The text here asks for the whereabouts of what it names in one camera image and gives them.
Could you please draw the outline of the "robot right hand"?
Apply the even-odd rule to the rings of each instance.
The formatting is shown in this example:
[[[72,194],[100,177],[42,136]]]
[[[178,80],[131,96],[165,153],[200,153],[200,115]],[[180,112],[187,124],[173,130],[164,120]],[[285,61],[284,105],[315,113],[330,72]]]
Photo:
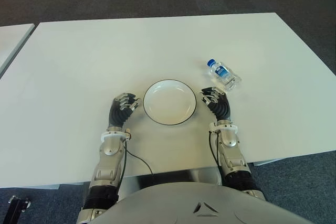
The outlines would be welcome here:
[[[230,119],[230,105],[226,93],[218,87],[203,88],[201,91],[202,101],[215,115],[218,121]]]

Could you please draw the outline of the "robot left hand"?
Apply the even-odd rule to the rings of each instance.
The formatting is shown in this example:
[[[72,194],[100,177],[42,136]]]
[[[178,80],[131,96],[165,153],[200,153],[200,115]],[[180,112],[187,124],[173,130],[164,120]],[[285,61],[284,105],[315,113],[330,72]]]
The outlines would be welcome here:
[[[115,97],[109,111],[108,127],[123,128],[124,123],[139,104],[140,98],[132,93],[122,93]]]

